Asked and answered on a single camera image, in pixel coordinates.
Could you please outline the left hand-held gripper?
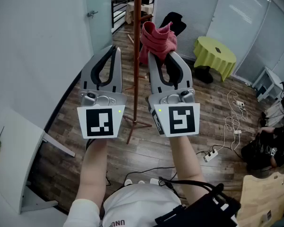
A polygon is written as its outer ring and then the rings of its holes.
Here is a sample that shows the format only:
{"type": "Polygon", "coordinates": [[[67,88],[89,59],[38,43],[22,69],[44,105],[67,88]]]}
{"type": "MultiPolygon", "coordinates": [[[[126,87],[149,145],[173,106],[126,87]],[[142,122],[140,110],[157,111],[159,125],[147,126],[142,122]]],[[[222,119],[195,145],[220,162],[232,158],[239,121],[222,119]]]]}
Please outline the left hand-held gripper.
{"type": "Polygon", "coordinates": [[[110,45],[95,54],[81,71],[81,106],[77,108],[84,139],[116,138],[124,114],[121,50],[110,45]],[[108,80],[99,74],[111,59],[108,80]]]}

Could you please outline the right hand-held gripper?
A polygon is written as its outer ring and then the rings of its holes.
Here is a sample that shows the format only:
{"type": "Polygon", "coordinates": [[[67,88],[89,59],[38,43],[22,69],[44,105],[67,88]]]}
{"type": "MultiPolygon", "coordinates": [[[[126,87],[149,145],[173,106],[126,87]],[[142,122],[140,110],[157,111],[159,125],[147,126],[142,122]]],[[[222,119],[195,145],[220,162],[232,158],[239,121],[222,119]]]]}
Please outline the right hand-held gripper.
{"type": "Polygon", "coordinates": [[[195,102],[190,67],[176,52],[169,52],[170,82],[167,82],[161,61],[151,52],[148,66],[153,93],[148,103],[159,135],[170,138],[199,134],[200,104],[195,102]]]}

